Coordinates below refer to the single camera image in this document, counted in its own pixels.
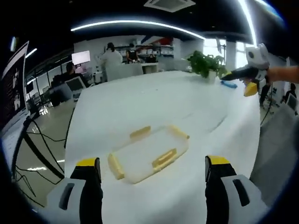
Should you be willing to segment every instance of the led light strip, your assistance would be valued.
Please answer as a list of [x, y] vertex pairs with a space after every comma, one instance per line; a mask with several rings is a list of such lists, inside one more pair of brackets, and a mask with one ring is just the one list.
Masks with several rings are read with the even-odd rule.
[[170, 28], [170, 29], [175, 29], [178, 31], [182, 31], [184, 33], [190, 34], [192, 36], [195, 36], [197, 38], [200, 38], [202, 40], [205, 40], [205, 38], [203, 36], [200, 36], [196, 33], [190, 32], [188, 30], [179, 28], [179, 27], [174, 27], [174, 26], [170, 26], [167, 24], [163, 24], [163, 23], [159, 23], [159, 22], [150, 22], [150, 21], [140, 21], [140, 20], [115, 20], [115, 21], [104, 21], [104, 22], [95, 22], [95, 23], [90, 23], [90, 24], [86, 24], [80, 27], [76, 27], [71, 29], [71, 31], [76, 31], [79, 29], [83, 29], [83, 28], [87, 28], [87, 27], [93, 27], [93, 26], [99, 26], [99, 25], [105, 25], [105, 24], [114, 24], [114, 23], [143, 23], [143, 24], [149, 24], [149, 25], [156, 25], [156, 26], [161, 26], [161, 27], [166, 27], [166, 28]]
[[253, 22], [252, 22], [252, 18], [248, 9], [248, 6], [245, 2], [245, 0], [238, 0], [238, 2], [240, 3], [242, 10], [245, 14], [245, 17], [247, 19], [249, 28], [250, 28], [250, 32], [251, 32], [251, 38], [252, 38], [252, 42], [254, 46], [257, 46], [257, 41], [256, 41], [256, 32], [254, 30], [254, 26], [253, 26]]
[[32, 51], [30, 51], [28, 54], [26, 54], [25, 58], [28, 58], [30, 55], [32, 55], [34, 52], [36, 52], [37, 48], [34, 48]]

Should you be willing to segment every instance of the green plant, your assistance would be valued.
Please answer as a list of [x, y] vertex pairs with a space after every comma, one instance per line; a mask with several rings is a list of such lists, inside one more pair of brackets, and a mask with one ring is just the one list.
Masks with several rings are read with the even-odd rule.
[[221, 65], [223, 59], [221, 56], [205, 56], [202, 52], [196, 50], [193, 55], [188, 58], [188, 61], [190, 62], [193, 72], [204, 78], [208, 78], [210, 70], [216, 71], [219, 77], [222, 77], [222, 75], [227, 72], [225, 66]]

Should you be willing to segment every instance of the window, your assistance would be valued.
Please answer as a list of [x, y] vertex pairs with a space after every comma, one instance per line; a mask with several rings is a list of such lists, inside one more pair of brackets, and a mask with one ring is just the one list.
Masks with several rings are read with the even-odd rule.
[[[220, 45], [226, 45], [226, 40], [220, 40]], [[224, 47], [221, 47], [221, 52], [222, 53], [219, 53], [219, 51], [218, 51], [216, 39], [205, 39], [204, 40], [204, 50], [203, 50], [204, 55], [213, 55], [214, 57], [216, 57], [216, 56], [225, 57], [224, 56]]]
[[246, 52], [247, 47], [252, 47], [252, 44], [237, 42], [236, 43], [236, 55], [235, 55], [235, 67], [236, 69], [243, 67], [247, 64]]

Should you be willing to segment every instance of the air conditioner vent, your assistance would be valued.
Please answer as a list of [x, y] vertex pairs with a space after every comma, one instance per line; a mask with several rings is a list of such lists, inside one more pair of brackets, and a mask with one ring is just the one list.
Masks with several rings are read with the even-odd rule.
[[191, 0], [148, 0], [144, 4], [145, 7], [161, 9], [170, 13], [192, 5], [195, 5], [195, 2]]

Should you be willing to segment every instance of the robotic hand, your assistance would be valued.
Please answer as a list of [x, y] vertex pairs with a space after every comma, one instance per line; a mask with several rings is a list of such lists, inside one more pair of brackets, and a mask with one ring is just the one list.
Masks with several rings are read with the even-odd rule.
[[248, 64], [242, 68], [231, 71], [222, 80], [234, 80], [234, 79], [249, 79], [250, 82], [245, 89], [244, 96], [255, 95], [259, 88], [262, 88], [269, 82], [267, 77], [267, 70], [269, 68], [269, 53], [266, 46], [261, 43], [257, 47], [246, 48], [246, 58]]

